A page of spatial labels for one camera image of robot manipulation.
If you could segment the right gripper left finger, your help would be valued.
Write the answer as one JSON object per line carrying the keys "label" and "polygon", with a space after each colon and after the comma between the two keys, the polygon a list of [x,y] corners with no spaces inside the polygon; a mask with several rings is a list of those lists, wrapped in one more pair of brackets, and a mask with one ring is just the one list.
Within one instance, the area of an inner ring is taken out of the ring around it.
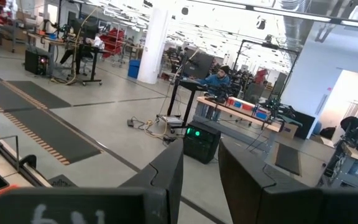
{"label": "right gripper left finger", "polygon": [[168,145],[118,187],[22,187],[0,195],[0,223],[177,223],[183,142]]}

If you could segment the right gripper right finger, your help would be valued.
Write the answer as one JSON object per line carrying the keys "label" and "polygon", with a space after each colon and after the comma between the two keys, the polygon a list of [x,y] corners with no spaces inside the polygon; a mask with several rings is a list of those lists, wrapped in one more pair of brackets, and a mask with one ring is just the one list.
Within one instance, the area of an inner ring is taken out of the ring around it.
{"label": "right gripper right finger", "polygon": [[358,223],[358,189],[309,187],[227,139],[218,160],[233,223]]}

